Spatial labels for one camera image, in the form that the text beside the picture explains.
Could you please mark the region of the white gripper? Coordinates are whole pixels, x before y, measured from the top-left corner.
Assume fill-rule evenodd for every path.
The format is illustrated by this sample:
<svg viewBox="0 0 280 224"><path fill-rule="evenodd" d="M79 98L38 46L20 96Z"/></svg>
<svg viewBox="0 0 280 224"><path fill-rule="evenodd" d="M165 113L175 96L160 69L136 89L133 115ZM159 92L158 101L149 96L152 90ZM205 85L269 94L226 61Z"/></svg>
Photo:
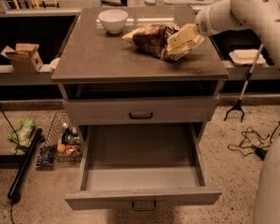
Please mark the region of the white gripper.
<svg viewBox="0 0 280 224"><path fill-rule="evenodd" d="M169 54L189 52L198 47L203 41L203 36L216 35L217 30L211 23L211 8L206 7L200 10L194 19L195 24L188 23L178 32L167 39L167 51Z"/></svg>

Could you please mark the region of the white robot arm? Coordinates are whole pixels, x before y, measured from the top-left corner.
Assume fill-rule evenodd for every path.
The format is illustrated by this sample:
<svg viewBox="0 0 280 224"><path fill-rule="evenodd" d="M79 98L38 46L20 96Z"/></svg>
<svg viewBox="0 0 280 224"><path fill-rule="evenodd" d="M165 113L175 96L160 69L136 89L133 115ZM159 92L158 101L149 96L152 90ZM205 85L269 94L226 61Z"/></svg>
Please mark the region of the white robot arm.
<svg viewBox="0 0 280 224"><path fill-rule="evenodd" d="M280 0L222 0L201 9L194 23L203 36L253 30L280 72ZM280 224L280 136L262 164L253 224Z"/></svg>

